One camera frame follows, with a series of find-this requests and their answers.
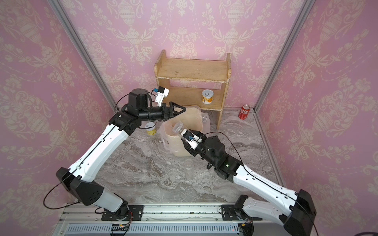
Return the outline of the clear jar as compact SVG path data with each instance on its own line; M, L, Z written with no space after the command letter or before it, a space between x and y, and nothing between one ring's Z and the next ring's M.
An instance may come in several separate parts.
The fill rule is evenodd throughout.
M180 138L183 138L185 133L188 131L189 129L181 122L177 122L173 128L172 128L172 132L176 135L178 135Z

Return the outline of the clear jar lid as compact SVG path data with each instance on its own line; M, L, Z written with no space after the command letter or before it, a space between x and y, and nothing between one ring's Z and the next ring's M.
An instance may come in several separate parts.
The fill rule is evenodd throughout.
M194 161L192 159L186 159L184 161L184 168L186 170L192 170L194 167Z

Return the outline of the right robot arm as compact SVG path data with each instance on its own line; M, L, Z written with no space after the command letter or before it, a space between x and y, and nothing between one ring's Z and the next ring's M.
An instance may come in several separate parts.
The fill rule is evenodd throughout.
M247 188L264 199L257 201L240 196L235 203L240 218L269 220L283 226L292 236L309 236L316 229L317 211L309 192L285 188L257 174L242 160L228 154L218 136L207 137L187 129L179 132L179 136L185 149L192 156L200 155L221 179Z

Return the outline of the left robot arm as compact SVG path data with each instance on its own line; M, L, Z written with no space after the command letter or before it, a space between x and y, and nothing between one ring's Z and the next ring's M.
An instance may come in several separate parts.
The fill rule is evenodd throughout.
M163 103L169 89L159 87L155 95L136 88L126 95L128 103L117 109L103 133L92 146L69 168L60 168L59 183L80 203L103 208L116 220L131 219L128 202L95 182L95 177L115 149L129 138L145 121L166 122L186 111L174 102Z

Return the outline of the yellow can on floor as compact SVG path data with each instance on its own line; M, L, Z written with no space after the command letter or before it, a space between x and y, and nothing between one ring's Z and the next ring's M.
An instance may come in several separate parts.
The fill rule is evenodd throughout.
M148 135L152 136L152 135L155 135L157 130L156 130L156 124L153 123L153 122L150 122L150 123L147 123L145 125L145 130L147 132Z

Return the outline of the wooden two-tier shelf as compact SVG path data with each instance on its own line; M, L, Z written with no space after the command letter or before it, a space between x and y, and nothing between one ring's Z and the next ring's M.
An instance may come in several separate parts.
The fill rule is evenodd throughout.
M196 105L202 110L218 112L217 129L225 106L229 81L231 78L231 54L226 54L224 61L169 58L162 50L154 66L157 85L170 90L163 101L175 102L182 106ZM213 101L202 102L201 88L173 87L171 81L208 82L221 84L213 90Z

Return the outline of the yellow can on shelf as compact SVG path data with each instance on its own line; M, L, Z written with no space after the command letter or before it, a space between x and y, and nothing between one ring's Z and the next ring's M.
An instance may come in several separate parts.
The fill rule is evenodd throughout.
M213 101L214 92L210 89L205 89L202 91L202 103L211 104Z

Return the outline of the red cola can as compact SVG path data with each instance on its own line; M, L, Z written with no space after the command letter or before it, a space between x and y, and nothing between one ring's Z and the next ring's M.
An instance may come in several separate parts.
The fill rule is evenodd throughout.
M240 109L240 112L239 112L239 119L241 120L245 120L247 117L248 117L248 114L250 112L250 106L248 104L244 104L242 105L241 109Z

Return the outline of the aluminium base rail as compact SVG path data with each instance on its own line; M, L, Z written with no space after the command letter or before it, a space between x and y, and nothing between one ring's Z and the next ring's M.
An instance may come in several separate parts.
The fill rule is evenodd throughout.
M313 216L291 207L285 216L267 202L248 198L242 203L149 203L130 205L118 221L95 207L66 208L55 236L309 236Z

